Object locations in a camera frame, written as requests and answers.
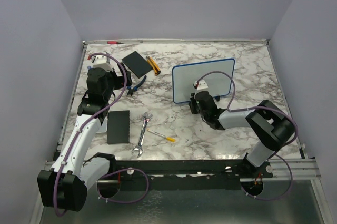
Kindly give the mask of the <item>blue framed whiteboard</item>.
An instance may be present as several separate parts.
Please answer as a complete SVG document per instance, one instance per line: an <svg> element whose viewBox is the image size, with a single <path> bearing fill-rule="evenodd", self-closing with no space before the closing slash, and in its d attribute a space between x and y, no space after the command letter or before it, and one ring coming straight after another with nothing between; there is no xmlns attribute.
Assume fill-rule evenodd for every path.
<svg viewBox="0 0 337 224"><path fill-rule="evenodd" d="M186 103L191 93L197 91L194 84L204 81L212 97L230 94L232 84L229 76L233 76L235 59L219 59L176 65L172 68L173 102Z"/></svg>

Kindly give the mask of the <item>yellow white marker pen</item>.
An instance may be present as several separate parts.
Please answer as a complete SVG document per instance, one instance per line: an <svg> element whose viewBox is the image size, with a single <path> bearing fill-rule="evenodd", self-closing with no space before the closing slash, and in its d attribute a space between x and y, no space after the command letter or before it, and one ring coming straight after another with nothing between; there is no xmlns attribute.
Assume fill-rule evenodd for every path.
<svg viewBox="0 0 337 224"><path fill-rule="evenodd" d="M175 142L175 139L172 138L172 137L165 136L165 135L163 135L163 134L161 134L161 133L155 132L155 131L150 130L150 129L147 129L147 131L148 131L149 133L153 134L153 135L156 135L156 136L162 138L162 139L166 139L166 140L168 140L168 141L170 141L170 142Z"/></svg>

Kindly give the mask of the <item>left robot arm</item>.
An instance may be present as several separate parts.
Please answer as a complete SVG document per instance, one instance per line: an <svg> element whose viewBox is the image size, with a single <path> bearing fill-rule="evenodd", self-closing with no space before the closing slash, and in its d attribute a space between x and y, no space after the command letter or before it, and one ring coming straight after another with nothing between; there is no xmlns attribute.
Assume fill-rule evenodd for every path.
<svg viewBox="0 0 337 224"><path fill-rule="evenodd" d="M58 217L68 211L80 211L92 184L102 176L110 179L116 174L116 165L99 158L96 168L86 169L83 161L93 137L102 126L112 106L120 96L115 90L125 92L132 84L131 73L123 63L118 63L121 75L110 65L92 67L87 73L87 90L77 108L77 118L72 134L59 157L49 170L41 170L37 184L42 204L54 209Z"/></svg>

